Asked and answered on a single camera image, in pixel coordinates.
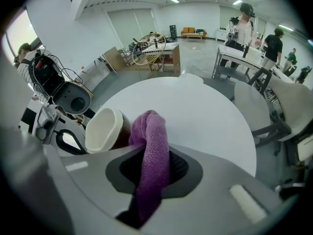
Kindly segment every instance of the ceiling light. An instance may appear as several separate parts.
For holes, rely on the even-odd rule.
[[[176,2],[176,3],[179,2],[178,0],[171,0],[171,1]]]
[[[237,0],[237,1],[233,2],[233,5],[237,5],[237,4],[241,3],[241,2],[242,2],[241,0]]]
[[[286,27],[286,26],[283,26],[283,25],[279,25],[279,26],[281,26],[282,28],[284,28],[284,29],[287,29],[287,30],[290,30],[290,31],[293,31],[293,29],[291,29],[291,28],[289,28],[289,27]]]

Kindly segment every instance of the white shirt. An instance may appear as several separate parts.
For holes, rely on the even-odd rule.
[[[45,49],[40,49],[41,53],[44,51],[44,55],[45,56],[49,56],[51,54],[50,51],[45,50]],[[26,54],[26,56],[24,57],[26,60],[31,61],[35,55],[37,53],[37,50],[33,50],[30,51]],[[58,64],[58,59],[54,56],[49,56],[49,58],[51,58],[56,64]],[[31,87],[34,89],[36,95],[38,96],[39,100],[47,105],[48,104],[48,100],[50,97],[46,98],[40,91],[36,90],[36,88],[34,88],[34,84],[30,78],[29,72],[28,72],[28,65],[27,64],[20,64],[18,67],[18,73],[24,78],[24,80],[29,83],[31,85]]]
[[[237,38],[237,43],[244,45],[245,44],[245,38],[246,38],[246,27],[247,24],[250,24],[250,22],[247,23],[242,23],[239,22],[237,24],[237,29],[238,29],[238,38]]]
[[[240,31],[240,34],[238,34],[238,38],[236,39],[236,42],[248,46],[251,42],[251,39],[255,36],[255,30],[252,30],[251,22],[250,20],[245,24],[241,23],[241,17],[238,17],[239,23],[236,25],[236,28]],[[229,22],[229,24],[226,26],[227,32],[229,32],[230,29],[233,29],[234,25],[232,22]]]

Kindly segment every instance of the striped shirt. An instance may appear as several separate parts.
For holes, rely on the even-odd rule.
[[[51,55],[50,51],[45,50],[45,49],[40,49],[41,53],[43,53],[43,51],[44,51],[44,55],[45,56]],[[26,54],[24,59],[31,61],[35,57],[36,53],[37,53],[37,50],[30,51],[30,52],[28,52]],[[49,58],[51,58],[56,64],[58,64],[58,59],[56,57],[49,56]],[[43,104],[48,105],[49,104],[48,100],[49,100],[50,97],[48,97],[48,98],[45,97],[45,95],[40,92],[40,89],[34,88],[34,84],[33,84],[32,80],[31,80],[29,72],[28,72],[28,65],[27,64],[20,64],[19,67],[18,67],[18,73],[24,78],[24,80],[27,83],[29,83],[31,85],[31,87],[34,89],[37,97],[39,98],[39,100]]]

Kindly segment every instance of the black cable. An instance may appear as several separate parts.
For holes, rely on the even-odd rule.
[[[58,61],[60,62],[61,66],[62,66],[62,68],[63,68],[63,69],[60,69],[60,71],[63,72],[70,80],[72,80],[73,82],[79,83],[79,84],[82,84],[82,83],[83,83],[82,78],[81,78],[75,71],[73,71],[73,70],[71,70],[71,69],[69,69],[69,68],[64,68],[63,64],[61,63],[60,59],[59,59],[57,56],[52,55],[52,54],[49,54],[48,56],[53,56],[53,57],[56,57],[56,58],[58,59]],[[69,76],[69,74],[68,74],[68,72],[67,72],[66,70],[69,70],[69,71],[74,72],[75,75],[79,77],[79,79],[81,80],[81,82],[78,82],[78,81],[73,80],[73,79]]]
[[[36,78],[36,76],[35,76],[35,67],[34,67],[34,65],[35,65],[35,62],[34,62],[35,59],[37,59],[37,58],[39,58],[39,57],[42,57],[43,54],[45,53],[45,50],[44,50],[44,52],[43,52],[40,56],[38,56],[38,57],[36,57],[36,58],[34,58],[34,59],[32,60],[32,64],[31,64],[31,65],[33,66],[33,75],[34,75],[34,78],[35,78],[35,80],[36,80],[36,82],[33,83],[33,89],[34,89],[34,91],[36,91],[36,92],[38,92],[38,93],[41,93],[41,94],[46,98],[47,102],[49,103],[49,99],[48,99],[49,95],[48,95],[48,97],[47,97],[47,93],[44,92],[44,90],[41,88],[40,83],[38,83],[37,78]]]

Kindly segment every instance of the wooden desk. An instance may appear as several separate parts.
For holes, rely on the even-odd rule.
[[[160,49],[163,49],[164,44],[157,45]],[[155,51],[154,45],[149,46],[148,48],[144,49],[142,53],[146,55],[158,55],[159,51]],[[180,53],[179,53],[179,44],[178,42],[175,43],[166,43],[165,49],[161,54],[160,58],[155,61],[155,64],[158,66],[159,69],[164,69],[166,66],[174,66],[174,73],[176,69],[180,71]]]
[[[201,38],[201,40],[202,40],[202,37],[205,38],[205,35],[206,35],[206,34],[203,34],[203,35],[198,35],[198,34],[184,34],[183,37],[186,37],[187,39],[189,39],[189,38]]]

